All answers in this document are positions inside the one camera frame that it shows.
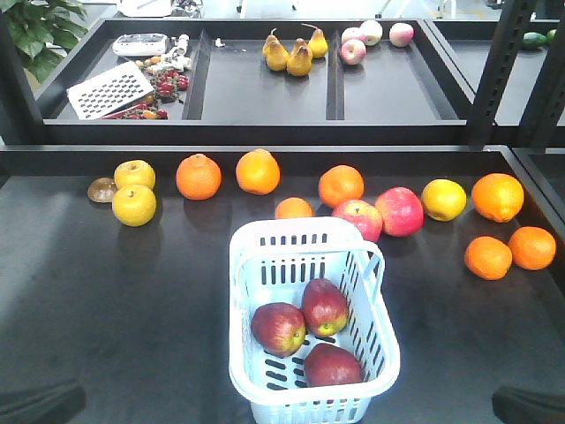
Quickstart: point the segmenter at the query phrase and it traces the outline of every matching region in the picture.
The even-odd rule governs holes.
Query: metal grater
[[[120,64],[67,89],[79,119],[97,119],[153,91],[134,62]]]

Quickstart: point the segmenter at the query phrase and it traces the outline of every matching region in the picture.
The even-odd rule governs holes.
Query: yellow pear
[[[276,31],[276,28],[273,28],[271,30],[271,34],[269,34],[267,36],[267,39],[265,40],[265,43],[263,44],[263,56],[264,57],[267,57],[269,44],[271,42],[278,42],[279,41],[279,39],[276,38],[276,35],[274,34],[275,31]]]
[[[279,41],[268,44],[267,66],[271,71],[284,71],[289,61],[289,52]]]
[[[306,46],[300,46],[295,55],[289,57],[286,70],[295,77],[304,77],[312,69],[312,59]]]
[[[308,47],[312,51],[313,57],[314,58],[324,57],[326,53],[328,53],[328,41],[324,36],[324,32],[314,25],[309,25],[309,24],[302,24],[302,25],[314,29],[312,37],[308,42]]]
[[[303,39],[303,38],[297,38],[297,40],[294,42],[294,46],[292,47],[292,51],[290,52],[291,56],[294,56],[297,54],[298,49],[304,46],[308,49],[308,56],[310,57],[310,60],[313,59],[313,53],[310,50],[310,48],[308,47],[308,43]]]

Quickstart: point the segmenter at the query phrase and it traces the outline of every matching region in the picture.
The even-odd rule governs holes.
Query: orange fruit
[[[270,152],[264,148],[257,148],[239,158],[236,178],[245,192],[269,194],[281,182],[281,169]]]
[[[310,216],[314,216],[314,210],[310,203],[301,197],[289,197],[276,205],[275,219],[307,218]]]
[[[492,173],[475,183],[471,198],[482,216],[496,223],[506,223],[522,209],[524,189],[514,177]]]
[[[555,238],[539,227],[518,228],[508,242],[514,263],[521,268],[537,270],[545,268],[555,257]]]
[[[336,165],[327,170],[318,184],[318,194],[324,205],[335,208],[351,199],[361,199],[365,182],[358,170],[349,165]]]
[[[178,191],[191,201],[214,196],[222,183],[222,171],[212,159],[197,153],[185,158],[177,168]]]
[[[512,252],[497,238],[480,236],[465,249],[465,265],[485,280],[500,280],[512,265]]]

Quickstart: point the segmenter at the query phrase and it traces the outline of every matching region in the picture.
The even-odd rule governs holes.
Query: plastic basket
[[[400,350],[380,294],[384,259],[341,218],[257,221],[230,242],[230,378],[259,424],[353,423],[400,371]],[[300,307],[306,283],[324,276],[348,300],[348,324],[333,337],[306,336],[288,358],[266,353],[251,333],[255,310],[285,301]],[[303,360],[318,343],[353,352],[365,380],[306,387]]]

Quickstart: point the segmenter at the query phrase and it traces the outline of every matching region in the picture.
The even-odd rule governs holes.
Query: black tray
[[[472,92],[427,25],[408,20],[413,42],[394,48],[385,35],[363,64],[344,66],[339,35],[360,21],[310,22],[329,40],[311,74],[271,72],[260,53],[271,29],[290,49],[312,29],[300,20],[105,19],[94,26],[37,94],[57,144],[458,144]],[[394,23],[382,20],[384,34]],[[169,121],[80,121],[65,89],[123,59],[111,51],[121,34],[191,37],[194,66],[184,104],[165,105]],[[215,47],[215,39],[226,45]],[[350,140],[355,131],[355,140]]]
[[[514,151],[557,214],[565,220],[565,149],[516,148]]]
[[[228,375],[230,236],[272,218],[290,195],[326,215],[319,175],[349,163],[365,175],[368,201],[391,186],[419,193],[441,177],[469,193],[492,171],[516,175],[526,191],[509,223],[489,222],[468,205],[451,223],[427,218],[411,237],[381,237],[383,295],[402,365],[363,422],[495,424],[491,396],[502,384],[565,393],[565,224],[508,148],[272,147],[282,183],[266,196],[243,193],[233,177],[248,149],[3,147],[3,391],[75,378],[87,401],[73,424],[253,423]],[[174,171],[197,150],[220,164],[222,187],[208,201],[184,201]],[[151,223],[131,229],[86,190],[136,157],[156,168],[159,208]],[[497,282],[465,269],[473,238],[508,240],[526,224],[557,238],[551,268],[512,267]]]
[[[476,92],[498,22],[436,19],[432,23],[436,27],[435,33],[442,45],[448,46],[448,55],[454,58],[457,68]],[[557,24],[558,20],[534,20],[530,22],[528,31],[546,34],[550,29],[555,29]],[[546,46],[534,51],[518,52],[496,114],[495,121],[499,126],[499,134],[507,134],[510,137],[511,131],[520,123],[546,53]],[[549,143],[550,146],[562,145],[564,125],[565,114],[561,116],[559,131],[555,132]]]

